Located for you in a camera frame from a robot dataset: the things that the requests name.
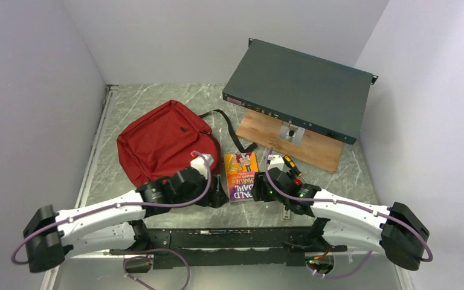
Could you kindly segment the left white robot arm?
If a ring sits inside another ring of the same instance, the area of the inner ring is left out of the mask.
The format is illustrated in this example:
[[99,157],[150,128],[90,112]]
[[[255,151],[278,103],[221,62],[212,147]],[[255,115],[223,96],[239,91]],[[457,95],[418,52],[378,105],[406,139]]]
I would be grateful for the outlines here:
[[30,272],[39,273],[93,251],[140,254],[156,247],[146,218],[186,205],[219,208],[227,202],[220,175],[187,167],[87,207],[55,212],[44,206],[23,230],[26,264]]

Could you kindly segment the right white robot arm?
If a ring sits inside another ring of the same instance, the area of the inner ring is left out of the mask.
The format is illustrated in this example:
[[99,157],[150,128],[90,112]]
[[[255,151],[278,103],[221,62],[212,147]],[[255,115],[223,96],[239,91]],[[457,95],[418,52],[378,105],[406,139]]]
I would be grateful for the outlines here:
[[297,182],[278,168],[254,175],[255,201],[277,201],[297,215],[314,218],[309,244],[323,251],[352,246],[384,254],[395,265],[416,271],[432,262],[430,232],[405,204],[372,205],[331,193],[317,185]]

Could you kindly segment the purple Roald Dahl book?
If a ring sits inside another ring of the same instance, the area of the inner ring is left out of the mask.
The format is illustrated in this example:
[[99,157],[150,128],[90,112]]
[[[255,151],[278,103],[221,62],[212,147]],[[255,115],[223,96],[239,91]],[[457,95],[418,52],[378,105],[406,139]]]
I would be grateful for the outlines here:
[[253,200],[254,177],[259,171],[256,154],[225,154],[224,165],[230,202]]

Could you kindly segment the red student backpack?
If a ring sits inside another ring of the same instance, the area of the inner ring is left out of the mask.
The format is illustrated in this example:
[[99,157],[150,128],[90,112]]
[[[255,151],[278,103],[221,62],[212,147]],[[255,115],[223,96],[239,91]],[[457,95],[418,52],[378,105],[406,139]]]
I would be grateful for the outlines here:
[[187,167],[191,153],[213,157],[211,173],[221,172],[221,145],[204,120],[183,103],[169,100],[133,121],[118,137],[118,159],[131,183],[139,187],[149,181],[172,176]]

